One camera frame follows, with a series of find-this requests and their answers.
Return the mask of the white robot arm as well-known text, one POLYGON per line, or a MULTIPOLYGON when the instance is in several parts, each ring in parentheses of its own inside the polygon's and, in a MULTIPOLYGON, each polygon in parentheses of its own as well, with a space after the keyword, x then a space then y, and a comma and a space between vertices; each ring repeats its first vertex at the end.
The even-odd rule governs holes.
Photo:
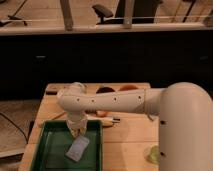
POLYGON ((58 91, 57 102, 74 128, 88 110, 156 115, 159 171, 213 171, 213 99, 194 83, 99 94, 73 83, 58 91))

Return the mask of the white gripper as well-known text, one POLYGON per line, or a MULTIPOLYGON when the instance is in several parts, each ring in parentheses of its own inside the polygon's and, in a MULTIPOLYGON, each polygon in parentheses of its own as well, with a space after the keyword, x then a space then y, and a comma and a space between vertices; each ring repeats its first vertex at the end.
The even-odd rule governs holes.
POLYGON ((74 138, 77 138, 79 135, 84 135, 86 133, 87 130, 86 121, 73 122, 71 120, 67 120, 66 124, 70 130, 71 135, 74 138))

